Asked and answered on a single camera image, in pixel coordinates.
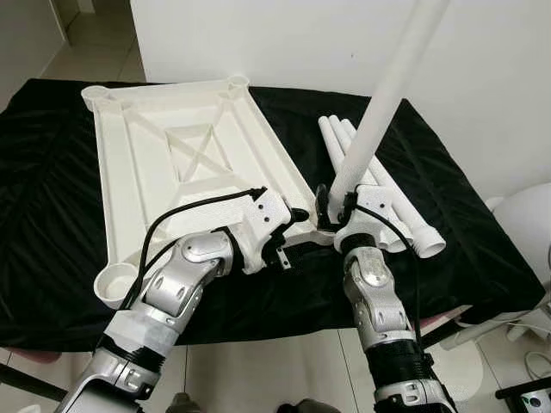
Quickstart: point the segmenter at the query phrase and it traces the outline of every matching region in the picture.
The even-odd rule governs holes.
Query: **white tube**
[[[354,138],[354,136],[356,135],[356,129],[348,119],[339,121],[338,117],[334,114],[329,117],[329,122],[331,123],[331,127],[333,128],[333,132],[335,133],[335,135],[337,135],[338,143],[341,145],[343,152],[346,154],[350,145],[352,144],[352,138]],[[367,183],[368,185],[379,185],[369,168],[365,169],[365,172],[361,179],[361,183]],[[393,221],[394,223],[399,221],[398,215],[394,211],[394,207],[391,207],[388,210],[388,219],[390,221]],[[412,236],[409,231],[406,231],[404,235],[408,239]]]
[[[350,143],[352,142],[352,139],[356,136],[356,129],[354,128],[354,125],[352,125],[352,123],[348,119],[343,119],[343,120],[341,120],[340,123],[341,123],[341,126],[343,127],[344,131],[346,132],[346,134],[349,137],[348,146],[346,148],[343,148],[344,153],[346,153],[348,151]],[[377,180],[375,179],[375,177],[373,176],[373,174],[371,173],[369,168],[365,169],[365,173],[363,174],[363,177],[362,177],[362,183],[367,183],[368,185],[379,185],[379,183],[377,182]],[[391,221],[399,221],[399,218],[398,218],[398,215],[396,214],[394,206],[392,206],[390,208],[390,210],[388,211],[388,219],[390,219]]]
[[[341,163],[344,160],[343,150],[338,143],[337,137],[335,136],[335,133],[331,128],[331,124],[329,123],[329,119],[327,119],[327,116],[320,117],[318,119],[318,124],[319,129],[321,130],[321,134],[324,137],[325,146],[327,147],[327,151],[329,152],[331,164],[333,165],[335,173],[337,173],[340,169]]]
[[[418,0],[398,47],[377,85],[348,155],[329,193],[329,218],[337,222],[344,196],[354,189],[375,154],[449,0]]]
[[[345,130],[351,133],[355,131],[349,120],[345,119],[343,123]],[[446,248],[446,241],[435,228],[426,223],[377,157],[371,159],[368,170],[371,171],[379,185],[392,189],[393,208],[412,232],[415,252],[421,258],[430,258]]]
[[[327,118],[323,116],[322,118],[319,118],[318,123],[321,129],[321,134],[324,135],[325,146],[328,146],[327,142],[334,142],[335,139],[338,141],[338,144],[339,144],[338,149],[341,151],[341,155],[340,156],[338,154],[335,155],[337,166],[333,164],[333,169],[335,170],[335,173],[338,173],[338,171],[340,170],[342,161],[344,159],[344,153],[348,150],[352,142],[352,137],[344,130],[340,120],[334,114],[332,114],[329,117],[329,123],[333,131],[333,134],[329,133],[329,131],[325,130],[326,119]],[[331,146],[331,151],[337,151],[337,149]],[[371,172],[369,172],[369,170],[365,171],[365,174],[362,178],[362,183],[367,183],[368,185],[377,185],[377,181],[375,180],[373,175],[371,175]],[[388,210],[387,217],[390,221],[393,222],[394,226],[396,226],[400,230],[400,232],[402,232],[404,237],[406,237],[406,239],[410,243],[412,243],[413,236],[409,228],[407,228],[406,224],[404,224],[399,220],[398,215],[393,210],[393,208],[390,208]],[[402,243],[399,237],[389,228],[386,228],[384,230],[384,237],[387,240],[387,246],[385,248],[388,252],[400,252],[406,249],[406,246]]]

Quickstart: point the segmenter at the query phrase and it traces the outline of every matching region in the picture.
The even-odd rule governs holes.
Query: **white post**
[[[368,168],[413,72],[429,45],[449,0],[418,0],[394,55],[380,80],[329,193],[329,218],[337,222],[344,196]]]

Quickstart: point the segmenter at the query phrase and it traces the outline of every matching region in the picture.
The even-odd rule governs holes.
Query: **white wall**
[[[371,94],[412,0],[132,0],[145,75]],[[551,180],[548,0],[452,0],[408,96],[487,197]]]
[[[30,77],[38,77],[64,38],[47,0],[0,0],[0,111]]]

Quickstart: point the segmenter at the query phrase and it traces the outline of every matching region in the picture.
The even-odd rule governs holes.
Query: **pipe end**
[[[421,258],[431,258],[446,248],[446,241],[432,226],[413,230],[413,249]]]

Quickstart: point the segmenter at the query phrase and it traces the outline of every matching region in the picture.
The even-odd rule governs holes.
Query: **white tray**
[[[314,235],[313,193],[247,85],[244,77],[230,77],[82,91],[96,123],[109,264],[135,264],[148,226],[167,210],[262,186],[310,213],[308,221],[287,230],[287,245],[320,241]],[[154,242],[239,222],[240,202],[202,206],[167,219]]]

